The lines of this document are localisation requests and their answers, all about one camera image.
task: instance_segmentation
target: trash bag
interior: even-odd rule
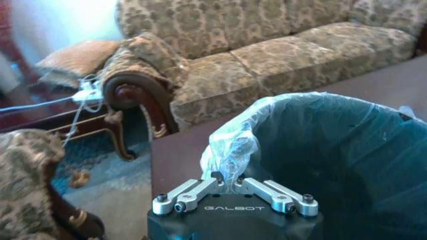
[[[427,239],[427,124],[328,93],[266,97],[209,136],[203,178],[312,194],[324,239]]]

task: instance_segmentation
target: sofa backrest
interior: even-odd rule
[[[284,37],[291,32],[284,0],[224,0],[223,14],[231,49]]]
[[[290,11],[291,31],[299,33],[311,28],[348,19],[355,0],[284,0]]]
[[[284,0],[117,0],[116,22],[125,38],[151,32],[189,59],[291,32]]]
[[[370,26],[399,29],[418,37],[427,20],[427,0],[358,0],[350,19]]]

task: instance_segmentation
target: power strip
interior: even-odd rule
[[[72,95],[72,101],[75,102],[99,101],[103,98],[103,93],[99,90],[80,90],[75,95]]]
[[[103,100],[101,92],[101,81],[91,83],[89,81],[83,82],[80,85],[81,90],[72,96],[75,102],[89,102]]]

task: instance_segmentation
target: sofa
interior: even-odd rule
[[[408,60],[426,20],[427,0],[119,0],[104,99],[159,138]]]

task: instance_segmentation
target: wooden table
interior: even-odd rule
[[[398,108],[407,105],[427,120],[427,56],[316,89]],[[201,176],[200,157],[211,133],[236,116],[227,115],[152,142],[152,196]]]
[[[55,91],[40,84],[33,87],[17,87],[0,101],[0,108],[37,104],[67,98],[75,93],[69,91]],[[17,129],[43,129],[52,133],[59,132],[64,140],[69,132],[76,111],[80,104],[71,99],[35,108],[12,110],[0,113],[0,133]],[[69,140],[95,135],[103,131],[108,132],[112,138],[115,150],[120,157],[129,161],[135,159],[135,153],[127,149],[123,131],[123,113],[112,112],[103,106],[97,113],[81,111],[76,122],[76,133]]]

